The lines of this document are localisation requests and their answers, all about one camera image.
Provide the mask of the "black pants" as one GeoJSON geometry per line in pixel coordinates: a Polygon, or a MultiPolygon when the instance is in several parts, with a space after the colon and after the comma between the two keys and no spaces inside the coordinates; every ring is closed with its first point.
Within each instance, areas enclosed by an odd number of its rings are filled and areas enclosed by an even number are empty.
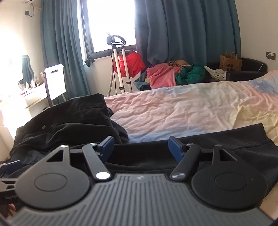
{"type": "MultiPolygon", "coordinates": [[[[20,161],[22,166],[12,172],[1,172],[1,177],[19,177],[60,145],[78,149],[88,143],[100,143],[108,136],[115,139],[115,149],[106,162],[111,173],[169,175],[177,166],[167,145],[173,132],[166,130],[163,138],[145,142],[132,141],[131,135],[111,119],[112,115],[101,94],[74,98],[43,111],[17,129],[9,161],[20,161]]],[[[258,170],[265,177],[269,190],[277,183],[277,146],[267,137],[261,124],[181,136],[180,140],[202,148],[200,170],[211,164],[213,146],[221,144],[258,170]]]]}

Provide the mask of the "pastel bed sheet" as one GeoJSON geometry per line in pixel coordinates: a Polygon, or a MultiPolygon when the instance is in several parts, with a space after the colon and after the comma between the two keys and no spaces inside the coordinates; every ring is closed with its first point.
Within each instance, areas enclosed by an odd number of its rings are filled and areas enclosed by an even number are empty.
{"type": "Polygon", "coordinates": [[[198,83],[105,98],[132,143],[261,123],[277,142],[277,71],[244,82],[198,83]]]}

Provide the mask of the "pink garment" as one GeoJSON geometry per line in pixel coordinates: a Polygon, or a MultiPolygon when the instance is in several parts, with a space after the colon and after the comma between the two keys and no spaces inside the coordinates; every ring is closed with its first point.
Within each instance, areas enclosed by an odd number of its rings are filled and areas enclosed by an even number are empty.
{"type": "Polygon", "coordinates": [[[167,63],[157,64],[146,70],[146,77],[148,78],[150,88],[165,88],[175,87],[175,75],[180,73],[182,66],[173,67],[167,63]]]}

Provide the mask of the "green garment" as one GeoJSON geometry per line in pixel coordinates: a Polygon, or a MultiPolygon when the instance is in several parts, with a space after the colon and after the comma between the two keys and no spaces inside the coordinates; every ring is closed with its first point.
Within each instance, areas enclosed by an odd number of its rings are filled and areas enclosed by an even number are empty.
{"type": "Polygon", "coordinates": [[[189,85],[200,83],[205,79],[205,68],[200,62],[190,66],[184,66],[179,73],[175,75],[176,85],[189,85]]]}

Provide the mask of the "white desk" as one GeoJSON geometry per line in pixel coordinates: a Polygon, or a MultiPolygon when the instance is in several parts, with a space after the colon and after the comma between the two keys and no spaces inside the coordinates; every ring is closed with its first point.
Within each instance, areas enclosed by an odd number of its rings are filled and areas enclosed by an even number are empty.
{"type": "Polygon", "coordinates": [[[27,122],[49,106],[45,85],[42,84],[5,101],[1,105],[3,122],[27,122]]]}

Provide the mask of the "red garment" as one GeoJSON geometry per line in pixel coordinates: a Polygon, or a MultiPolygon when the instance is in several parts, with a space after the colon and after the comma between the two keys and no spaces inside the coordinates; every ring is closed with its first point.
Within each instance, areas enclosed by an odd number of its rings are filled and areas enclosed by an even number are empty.
{"type": "MultiPolygon", "coordinates": [[[[134,78],[139,72],[145,69],[146,65],[144,64],[141,55],[135,51],[129,51],[125,55],[126,55],[126,62],[127,62],[129,76],[131,78],[134,78]]],[[[124,78],[126,77],[126,72],[125,72],[124,60],[121,53],[118,55],[118,60],[119,60],[119,65],[121,70],[121,76],[124,78]]]]}

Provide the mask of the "brown paper bag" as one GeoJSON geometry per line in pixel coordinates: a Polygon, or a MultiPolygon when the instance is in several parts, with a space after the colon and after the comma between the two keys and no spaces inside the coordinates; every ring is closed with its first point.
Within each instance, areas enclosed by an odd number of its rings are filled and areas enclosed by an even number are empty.
{"type": "Polygon", "coordinates": [[[225,72],[238,72],[242,68],[242,60],[238,57],[236,52],[226,50],[225,55],[220,55],[220,69],[225,72]]]}

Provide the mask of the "teal item on desk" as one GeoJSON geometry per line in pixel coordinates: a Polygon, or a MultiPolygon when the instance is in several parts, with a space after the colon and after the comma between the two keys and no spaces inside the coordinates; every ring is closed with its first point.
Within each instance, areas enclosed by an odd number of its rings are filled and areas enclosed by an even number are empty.
{"type": "Polygon", "coordinates": [[[24,83],[31,84],[34,79],[34,71],[31,67],[30,57],[28,55],[22,56],[22,75],[24,83]]]}

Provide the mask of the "garment steamer stand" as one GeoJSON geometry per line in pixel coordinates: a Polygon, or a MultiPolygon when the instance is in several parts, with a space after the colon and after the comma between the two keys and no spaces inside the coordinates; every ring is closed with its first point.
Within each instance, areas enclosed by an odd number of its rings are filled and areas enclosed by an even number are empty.
{"type": "Polygon", "coordinates": [[[124,87],[124,82],[122,79],[122,72],[121,72],[121,67],[120,67],[120,61],[119,61],[119,56],[117,52],[117,48],[121,48],[121,53],[122,53],[122,61],[124,62],[124,70],[125,70],[125,75],[127,78],[126,84],[128,85],[129,91],[132,92],[132,84],[130,81],[130,75],[128,71],[128,65],[127,65],[127,60],[126,60],[126,51],[125,51],[125,46],[126,46],[126,41],[123,37],[119,35],[108,35],[107,37],[107,44],[111,46],[112,48],[112,77],[114,75],[114,64],[116,65],[117,69],[117,75],[118,75],[118,81],[119,81],[119,90],[121,93],[125,93],[125,87],[124,87]]]}

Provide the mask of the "teal curtain left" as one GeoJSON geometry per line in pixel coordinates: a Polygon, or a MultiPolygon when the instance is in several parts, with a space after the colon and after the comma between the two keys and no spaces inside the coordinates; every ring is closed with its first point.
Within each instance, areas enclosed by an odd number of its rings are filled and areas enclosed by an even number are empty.
{"type": "Polygon", "coordinates": [[[89,95],[81,54],[77,1],[42,1],[41,36],[44,66],[64,66],[68,98],[89,95]]]}

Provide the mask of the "blue-grey curtain right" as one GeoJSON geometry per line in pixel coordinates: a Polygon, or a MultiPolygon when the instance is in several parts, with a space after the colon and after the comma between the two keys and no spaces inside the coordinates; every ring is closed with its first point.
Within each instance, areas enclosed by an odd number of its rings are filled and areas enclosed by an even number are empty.
{"type": "Polygon", "coordinates": [[[137,51],[147,66],[214,63],[241,51],[235,1],[135,1],[137,51]]]}

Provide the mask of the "white chair black frame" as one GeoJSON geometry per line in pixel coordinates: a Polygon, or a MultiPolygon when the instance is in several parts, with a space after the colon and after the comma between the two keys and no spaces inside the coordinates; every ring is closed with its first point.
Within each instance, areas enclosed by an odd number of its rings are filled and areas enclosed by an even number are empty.
{"type": "Polygon", "coordinates": [[[66,101],[66,84],[64,78],[64,67],[62,64],[57,64],[48,67],[44,70],[43,79],[50,107],[53,106],[53,100],[62,96],[63,100],[66,101]]]}

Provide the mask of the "wall socket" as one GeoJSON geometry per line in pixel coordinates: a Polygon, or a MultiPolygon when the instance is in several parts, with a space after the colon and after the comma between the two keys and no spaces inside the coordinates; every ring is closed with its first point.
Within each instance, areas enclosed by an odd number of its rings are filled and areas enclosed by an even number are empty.
{"type": "Polygon", "coordinates": [[[275,61],[275,60],[276,60],[276,54],[273,53],[273,52],[267,52],[267,51],[266,51],[266,58],[275,61]]]}

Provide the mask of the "window frame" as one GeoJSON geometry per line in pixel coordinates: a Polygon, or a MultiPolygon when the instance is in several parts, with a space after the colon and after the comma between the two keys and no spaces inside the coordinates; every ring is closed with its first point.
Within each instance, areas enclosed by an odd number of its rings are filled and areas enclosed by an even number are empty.
{"type": "Polygon", "coordinates": [[[93,59],[110,55],[109,35],[125,39],[127,50],[136,50],[135,1],[80,1],[87,55],[93,59]]]}

